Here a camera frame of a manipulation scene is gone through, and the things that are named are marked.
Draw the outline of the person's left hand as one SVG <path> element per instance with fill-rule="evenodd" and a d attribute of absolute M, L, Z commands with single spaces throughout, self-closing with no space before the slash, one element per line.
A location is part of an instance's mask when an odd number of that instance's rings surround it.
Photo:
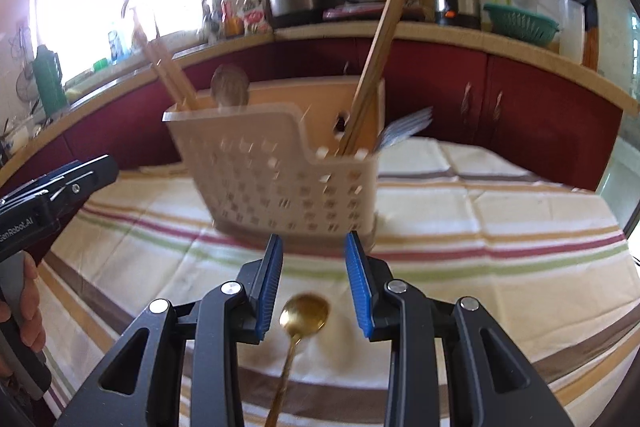
<path fill-rule="evenodd" d="M 36 280 L 39 272 L 29 253 L 23 254 L 24 286 L 21 293 L 20 310 L 23 317 L 21 340 L 35 353 L 42 351 L 47 335 L 40 312 L 40 295 Z"/>

